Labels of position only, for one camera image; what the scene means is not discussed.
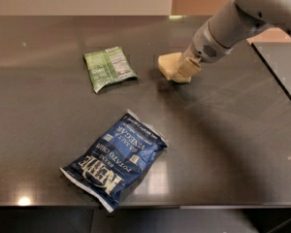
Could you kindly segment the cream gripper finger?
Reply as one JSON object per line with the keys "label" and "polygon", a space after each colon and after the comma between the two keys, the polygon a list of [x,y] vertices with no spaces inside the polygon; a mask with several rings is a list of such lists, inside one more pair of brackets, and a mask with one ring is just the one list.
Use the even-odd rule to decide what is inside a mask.
{"label": "cream gripper finger", "polygon": [[191,77],[201,70],[200,59],[186,57],[171,74],[171,80],[176,83],[189,83]]}
{"label": "cream gripper finger", "polygon": [[192,59],[192,51],[187,49],[179,58],[178,65],[172,73],[172,78],[189,78],[195,72],[195,64]]}

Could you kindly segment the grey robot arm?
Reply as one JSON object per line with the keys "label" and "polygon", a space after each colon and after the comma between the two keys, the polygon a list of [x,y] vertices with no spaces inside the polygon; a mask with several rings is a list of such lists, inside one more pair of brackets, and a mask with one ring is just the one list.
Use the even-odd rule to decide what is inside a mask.
{"label": "grey robot arm", "polygon": [[230,0],[197,30],[170,79],[188,82],[203,62],[218,61],[237,42],[272,26],[291,37],[291,0]]}

